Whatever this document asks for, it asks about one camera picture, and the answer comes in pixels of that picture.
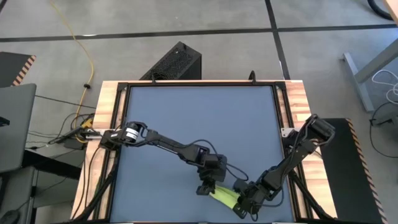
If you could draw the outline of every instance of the yellow cable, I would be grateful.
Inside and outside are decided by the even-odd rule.
[[[51,4],[51,6],[55,9],[55,11],[57,12],[57,14],[61,17],[61,20],[62,20],[63,24],[68,28],[70,34],[71,34],[72,37],[73,37],[73,40],[75,40],[75,41],[80,45],[80,47],[82,47],[82,49],[85,51],[85,53],[86,53],[86,55],[87,55],[87,57],[88,57],[88,60],[90,61],[90,66],[91,66],[91,75],[90,75],[90,78],[89,78],[88,81],[87,81],[87,84],[90,84],[90,83],[91,83],[91,80],[92,80],[93,77],[94,77],[94,63],[93,63],[93,60],[91,59],[90,54],[88,53],[88,51],[86,50],[86,48],[83,46],[83,44],[81,44],[81,42],[80,42],[79,40],[76,40],[76,37],[75,37],[75,35],[74,35],[73,31],[72,31],[72,28],[70,27],[69,23],[67,22],[67,20],[65,19],[65,17],[62,15],[62,13],[59,11],[59,9],[55,6],[55,4],[53,3],[53,1],[50,0],[50,4]],[[77,116],[79,115],[80,108],[81,108],[81,104],[83,103],[83,100],[85,99],[86,90],[87,90],[87,88],[85,87],[85,89],[84,89],[84,91],[83,91],[83,94],[81,94],[79,107],[77,108],[76,116],[75,116],[75,121],[74,121],[74,123],[73,123],[74,128],[76,128]],[[79,142],[81,142],[81,143],[87,143],[87,142],[88,142],[88,141],[82,141],[81,139],[78,138],[77,135],[75,135],[75,137],[76,137],[77,141],[79,141]]]

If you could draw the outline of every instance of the black floor stripe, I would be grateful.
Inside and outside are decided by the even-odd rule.
[[[118,39],[135,37],[171,37],[179,35],[209,35],[209,34],[252,34],[271,32],[271,28],[248,28],[248,29],[217,29],[217,30],[186,30],[168,32],[143,32],[128,34],[98,34],[98,35],[76,35],[78,40],[95,39]],[[0,42],[35,42],[52,40],[73,40],[72,36],[53,36],[53,37],[11,37],[0,38]]]
[[[267,6],[269,21],[271,22],[272,35],[274,36],[276,51],[278,53],[278,58],[279,58],[280,66],[282,69],[282,74],[284,76],[284,79],[290,80],[289,70],[287,69],[285,53],[282,48],[282,42],[280,41],[279,33],[277,30],[274,11],[272,10],[272,6],[271,6],[271,0],[265,0],[265,2],[266,2],[266,6]]]
[[[6,2],[7,2],[7,0],[2,0],[0,2],[0,13],[1,13],[2,9],[4,8],[4,6],[6,5]]]
[[[332,30],[363,30],[363,29],[391,29],[397,28],[395,24],[357,25],[357,26],[324,26],[324,27],[288,27],[278,28],[278,32],[308,32]]]

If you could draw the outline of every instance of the white cable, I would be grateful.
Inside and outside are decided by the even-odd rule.
[[[397,79],[397,83],[394,85],[394,84],[391,84],[391,83],[385,83],[385,82],[375,81],[374,78],[376,77],[376,75],[380,74],[381,72],[387,72],[387,73],[391,74],[392,76],[394,76],[394,77]],[[378,84],[383,84],[383,85],[392,86],[392,89],[390,89],[389,91],[387,91],[387,93],[386,93],[386,98],[387,98],[387,100],[388,100],[390,103],[393,103],[393,104],[395,104],[395,105],[398,105],[398,103],[396,103],[394,100],[391,100],[391,99],[388,97],[388,95],[389,95],[389,93],[390,93],[391,91],[393,92],[393,94],[395,94],[395,96],[398,96],[398,76],[397,76],[396,74],[394,74],[394,73],[392,73],[392,72],[390,72],[390,71],[388,71],[388,70],[382,69],[382,70],[376,72],[376,73],[372,76],[372,82],[378,83]]]

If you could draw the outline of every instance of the vented black box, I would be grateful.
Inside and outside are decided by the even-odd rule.
[[[178,42],[140,80],[201,80],[201,53]]]

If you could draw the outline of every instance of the wooden table frame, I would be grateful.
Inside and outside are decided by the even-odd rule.
[[[130,86],[151,86],[151,81],[106,81],[103,82],[103,87],[99,95],[98,105],[96,109],[93,127],[96,129],[115,128],[123,122],[124,114],[126,113]],[[253,82],[251,80],[164,80],[157,81],[157,86],[208,86],[208,85],[233,85],[233,86],[253,86],[253,85],[269,85],[272,87],[275,109],[277,114],[280,115],[278,122],[281,128],[293,127],[299,128],[303,125],[305,120],[311,115],[308,106],[307,97],[302,81],[280,81],[280,80],[259,80]],[[80,199],[84,201],[87,197],[88,201],[93,198],[96,190],[96,184],[104,181],[104,177],[110,172],[115,152],[109,152],[100,149],[93,158],[93,154],[98,147],[99,140],[90,141],[86,150],[86,164],[91,160],[92,168],[90,170],[90,187],[88,193],[86,190],[83,192],[83,175],[80,176],[78,189],[76,192],[75,203],[73,205],[72,214],[75,213],[80,203]],[[88,166],[85,169],[86,182],[88,180]],[[336,211],[331,197],[330,188],[327,181],[323,161],[314,155],[309,155],[305,158],[302,165],[298,166],[297,172],[301,179],[305,177],[307,187],[313,194],[318,203],[324,210],[331,216],[336,216]],[[312,217],[310,207],[303,199],[301,192],[288,180],[292,208],[294,217],[307,218]],[[108,219],[110,216],[111,206],[109,202],[113,198],[114,183],[108,187],[104,193],[100,206],[97,206],[91,214],[92,219]],[[83,211],[84,206],[80,206],[77,211],[79,215]]]

